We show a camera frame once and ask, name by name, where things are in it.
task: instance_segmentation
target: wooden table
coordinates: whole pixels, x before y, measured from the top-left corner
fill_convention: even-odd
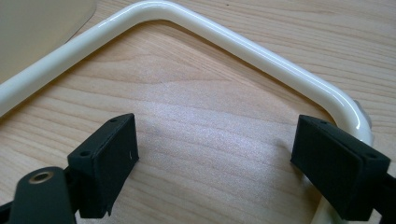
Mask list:
[[[81,32],[134,1],[99,1]],[[396,2],[176,1],[330,81],[396,161]],[[134,113],[140,161],[104,223],[308,223],[320,194],[290,164],[297,118],[331,117],[168,21],[130,29],[0,120],[0,203],[106,120]],[[394,163],[389,173],[396,175]]]

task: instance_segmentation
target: bent white tube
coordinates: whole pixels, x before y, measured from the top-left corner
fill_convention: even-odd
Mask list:
[[[241,35],[166,1],[143,1],[124,8],[1,84],[0,116],[112,38],[138,23],[153,20],[172,21],[230,51],[321,105],[341,129],[372,144],[368,120],[355,102],[334,85]],[[312,223],[338,222],[335,220],[339,218],[322,200]]]

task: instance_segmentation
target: wooden surface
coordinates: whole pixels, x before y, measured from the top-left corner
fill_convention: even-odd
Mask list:
[[[99,1],[81,32],[133,1]],[[176,1],[329,80],[396,161],[396,2]],[[319,193],[290,165],[319,106],[168,21],[130,29],[0,120],[0,203],[106,120],[135,113],[140,161],[103,223],[309,223]],[[392,164],[389,171],[396,175]]]

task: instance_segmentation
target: glossy white rod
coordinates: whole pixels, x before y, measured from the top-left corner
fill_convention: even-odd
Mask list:
[[[318,103],[338,127],[372,144],[368,120],[355,102],[334,85],[241,35],[166,1],[143,1],[124,8],[1,84],[0,116],[117,35],[138,23],[154,20],[172,21],[228,50]],[[337,219],[322,199],[312,223],[338,223]]]

